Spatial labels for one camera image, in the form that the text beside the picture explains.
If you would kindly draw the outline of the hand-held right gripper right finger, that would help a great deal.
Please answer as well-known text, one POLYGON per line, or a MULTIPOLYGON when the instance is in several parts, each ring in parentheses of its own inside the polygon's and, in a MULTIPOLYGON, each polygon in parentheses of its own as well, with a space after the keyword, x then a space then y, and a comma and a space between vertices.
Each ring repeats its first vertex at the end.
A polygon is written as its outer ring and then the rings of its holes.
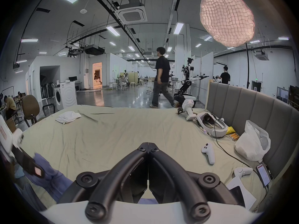
POLYGON ((149 143, 149 189, 159 204, 180 201, 193 221, 207 221, 208 201, 245 207, 241 189, 229 190, 214 173, 188 172, 173 158, 149 143))

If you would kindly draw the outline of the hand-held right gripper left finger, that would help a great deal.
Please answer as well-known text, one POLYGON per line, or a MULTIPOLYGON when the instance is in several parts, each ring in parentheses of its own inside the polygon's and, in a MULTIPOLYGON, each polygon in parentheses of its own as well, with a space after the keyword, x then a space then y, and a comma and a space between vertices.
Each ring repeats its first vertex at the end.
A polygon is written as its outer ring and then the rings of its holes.
POLYGON ((111 170, 78 174, 58 204, 88 201, 84 214, 90 221, 106 220, 114 201, 137 204, 148 186, 148 153, 144 142, 111 170))

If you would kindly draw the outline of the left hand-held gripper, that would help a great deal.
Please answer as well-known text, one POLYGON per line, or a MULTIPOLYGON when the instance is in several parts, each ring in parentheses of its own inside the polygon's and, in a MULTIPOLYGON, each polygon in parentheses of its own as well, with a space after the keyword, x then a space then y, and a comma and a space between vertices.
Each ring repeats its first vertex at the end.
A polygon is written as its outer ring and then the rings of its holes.
POLYGON ((39 166, 23 149, 21 149, 23 136, 23 132, 19 128, 17 128, 14 132, 11 132, 4 118, 2 116, 0 117, 1 153, 5 158, 15 158, 17 163, 19 163, 23 170, 25 170, 28 174, 44 178, 45 171, 43 168, 39 166))

